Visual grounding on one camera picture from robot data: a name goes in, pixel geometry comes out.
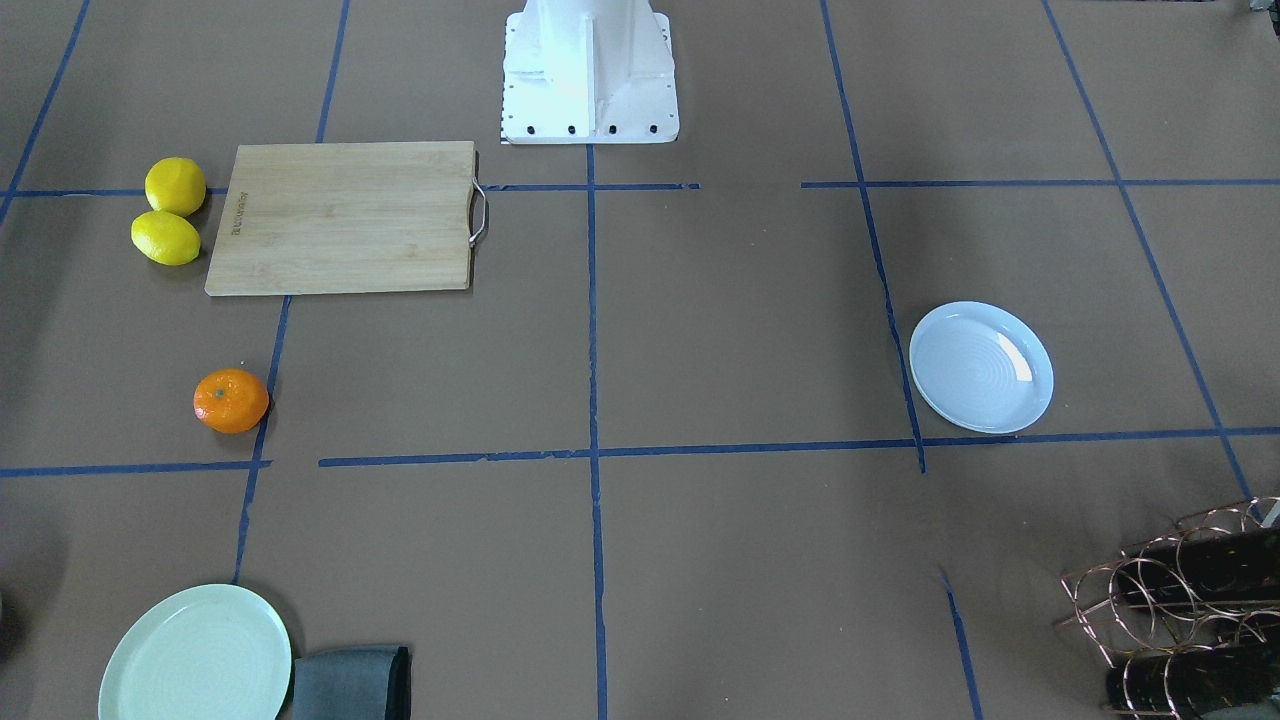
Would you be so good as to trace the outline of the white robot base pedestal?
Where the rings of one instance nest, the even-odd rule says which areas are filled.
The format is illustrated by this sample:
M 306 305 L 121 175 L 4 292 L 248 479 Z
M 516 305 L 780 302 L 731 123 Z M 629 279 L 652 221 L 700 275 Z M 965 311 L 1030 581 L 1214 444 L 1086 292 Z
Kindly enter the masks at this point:
M 649 1 L 527 1 L 504 24 L 500 141 L 671 143 L 669 18 Z

